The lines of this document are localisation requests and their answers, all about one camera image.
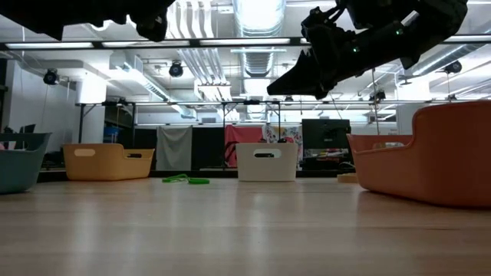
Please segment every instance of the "wooden table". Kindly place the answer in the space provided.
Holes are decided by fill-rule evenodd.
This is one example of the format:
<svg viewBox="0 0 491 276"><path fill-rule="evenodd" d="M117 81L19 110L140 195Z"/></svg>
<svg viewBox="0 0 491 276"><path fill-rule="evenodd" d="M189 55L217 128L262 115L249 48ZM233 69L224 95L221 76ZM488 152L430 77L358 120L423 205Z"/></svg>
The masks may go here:
<svg viewBox="0 0 491 276"><path fill-rule="evenodd" d="M0 196L0 275L491 275L491 212L333 179L43 183Z"/></svg>

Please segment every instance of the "white basket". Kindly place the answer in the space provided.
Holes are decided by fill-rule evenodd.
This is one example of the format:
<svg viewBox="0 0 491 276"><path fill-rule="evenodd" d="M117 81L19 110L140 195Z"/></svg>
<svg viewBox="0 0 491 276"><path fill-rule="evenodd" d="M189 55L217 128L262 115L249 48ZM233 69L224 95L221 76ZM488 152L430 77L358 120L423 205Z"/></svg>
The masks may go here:
<svg viewBox="0 0 491 276"><path fill-rule="evenodd" d="M296 143L238 143L236 152L239 181L295 181L298 155Z"/></svg>

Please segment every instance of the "orange plastic bin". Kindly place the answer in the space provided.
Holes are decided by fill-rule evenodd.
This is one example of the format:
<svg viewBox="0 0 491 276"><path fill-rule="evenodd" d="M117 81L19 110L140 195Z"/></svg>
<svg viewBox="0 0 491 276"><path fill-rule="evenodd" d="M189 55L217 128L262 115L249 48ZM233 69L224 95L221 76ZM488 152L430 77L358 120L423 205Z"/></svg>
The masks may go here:
<svg viewBox="0 0 491 276"><path fill-rule="evenodd" d="M115 181L148 177L154 149L124 149L120 144L63 146L67 176L77 181Z"/></svg>
<svg viewBox="0 0 491 276"><path fill-rule="evenodd" d="M413 136L348 135L360 185L436 205L491 207L491 102L418 110ZM404 146L374 149L375 143Z"/></svg>

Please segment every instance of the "teal basket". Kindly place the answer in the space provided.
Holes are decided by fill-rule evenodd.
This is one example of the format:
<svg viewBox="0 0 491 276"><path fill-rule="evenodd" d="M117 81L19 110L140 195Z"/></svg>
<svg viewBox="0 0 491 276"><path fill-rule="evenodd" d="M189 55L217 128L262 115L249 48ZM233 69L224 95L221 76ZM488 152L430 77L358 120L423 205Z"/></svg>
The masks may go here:
<svg viewBox="0 0 491 276"><path fill-rule="evenodd" d="M0 134L0 142L25 143L22 150L0 150L0 194L25 192L38 181L50 133Z"/></svg>

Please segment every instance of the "beige plastic bin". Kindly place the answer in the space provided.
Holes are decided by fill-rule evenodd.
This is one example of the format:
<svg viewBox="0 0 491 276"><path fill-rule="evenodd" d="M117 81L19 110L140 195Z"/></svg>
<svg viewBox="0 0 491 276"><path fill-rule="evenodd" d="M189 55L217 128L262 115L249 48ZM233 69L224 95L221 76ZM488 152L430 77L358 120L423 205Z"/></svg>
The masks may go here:
<svg viewBox="0 0 491 276"><path fill-rule="evenodd" d="M63 151L70 180L115 181L148 177L154 149L124 149L120 144L70 144L64 145Z"/></svg>
<svg viewBox="0 0 491 276"><path fill-rule="evenodd" d="M296 143L238 143L236 151L239 181L295 181L298 155Z"/></svg>

